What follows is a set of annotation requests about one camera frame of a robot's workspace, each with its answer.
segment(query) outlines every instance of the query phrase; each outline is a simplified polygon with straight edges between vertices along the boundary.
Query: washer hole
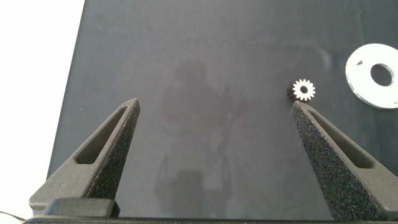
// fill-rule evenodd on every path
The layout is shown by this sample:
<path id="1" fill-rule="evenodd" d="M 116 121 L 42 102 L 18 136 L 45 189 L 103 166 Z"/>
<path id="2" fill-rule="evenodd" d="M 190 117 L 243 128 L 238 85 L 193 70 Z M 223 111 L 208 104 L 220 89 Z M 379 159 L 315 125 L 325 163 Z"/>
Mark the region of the washer hole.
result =
<path id="1" fill-rule="evenodd" d="M 307 93 L 307 92 L 308 92 L 308 88 L 305 87 L 305 86 L 301 86 L 301 87 L 300 87 L 300 91 L 301 91 L 302 93 Z"/>
<path id="2" fill-rule="evenodd" d="M 384 64 L 373 65 L 371 76 L 373 81 L 380 86 L 389 86 L 394 82 L 394 73 L 391 68 Z"/>

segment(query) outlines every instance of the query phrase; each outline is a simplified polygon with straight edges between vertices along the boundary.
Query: white background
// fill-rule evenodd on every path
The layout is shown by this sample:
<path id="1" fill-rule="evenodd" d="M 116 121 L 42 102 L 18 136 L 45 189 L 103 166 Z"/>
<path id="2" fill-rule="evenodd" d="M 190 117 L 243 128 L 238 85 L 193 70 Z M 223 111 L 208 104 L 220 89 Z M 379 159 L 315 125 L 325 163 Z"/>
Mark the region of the white background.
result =
<path id="1" fill-rule="evenodd" d="M 32 216 L 28 201 L 46 180 L 83 4 L 0 1 L 0 211 Z"/>

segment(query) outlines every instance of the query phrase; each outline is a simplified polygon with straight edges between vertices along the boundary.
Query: dark surface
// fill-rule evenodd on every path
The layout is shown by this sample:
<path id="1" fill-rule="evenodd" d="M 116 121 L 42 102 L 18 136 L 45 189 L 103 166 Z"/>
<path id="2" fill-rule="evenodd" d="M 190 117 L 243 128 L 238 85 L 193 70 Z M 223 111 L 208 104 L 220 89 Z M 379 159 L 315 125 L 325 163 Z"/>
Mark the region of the dark surface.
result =
<path id="1" fill-rule="evenodd" d="M 49 174 L 122 102 L 141 114 L 120 216 L 331 218 L 286 88 L 398 174 L 398 111 L 359 100 L 345 63 L 398 49 L 398 1 L 87 1 Z"/>

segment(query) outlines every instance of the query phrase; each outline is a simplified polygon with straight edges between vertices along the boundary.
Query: gear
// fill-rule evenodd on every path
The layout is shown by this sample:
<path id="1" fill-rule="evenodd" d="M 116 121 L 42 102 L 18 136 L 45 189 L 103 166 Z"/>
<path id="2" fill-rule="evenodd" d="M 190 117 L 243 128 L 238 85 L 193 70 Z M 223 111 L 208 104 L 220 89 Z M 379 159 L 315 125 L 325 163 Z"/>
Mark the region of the gear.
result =
<path id="1" fill-rule="evenodd" d="M 314 90 L 315 87 L 309 80 L 299 80 L 287 90 L 287 95 L 292 100 L 308 101 L 314 97 Z"/>

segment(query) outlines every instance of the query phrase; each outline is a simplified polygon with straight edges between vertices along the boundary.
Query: gear teeth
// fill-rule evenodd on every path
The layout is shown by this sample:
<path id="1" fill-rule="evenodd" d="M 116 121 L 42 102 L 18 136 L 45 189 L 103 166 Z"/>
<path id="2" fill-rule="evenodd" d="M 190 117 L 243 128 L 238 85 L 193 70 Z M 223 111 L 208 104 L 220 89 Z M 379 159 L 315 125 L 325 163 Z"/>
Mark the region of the gear teeth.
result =
<path id="1" fill-rule="evenodd" d="M 303 93 L 301 92 L 301 87 L 306 87 L 307 92 Z M 312 98 L 315 97 L 315 87 L 313 84 L 310 82 L 310 80 L 306 79 L 299 79 L 296 81 L 288 90 L 287 90 L 287 96 L 291 100 L 298 100 L 298 101 L 310 101 Z"/>

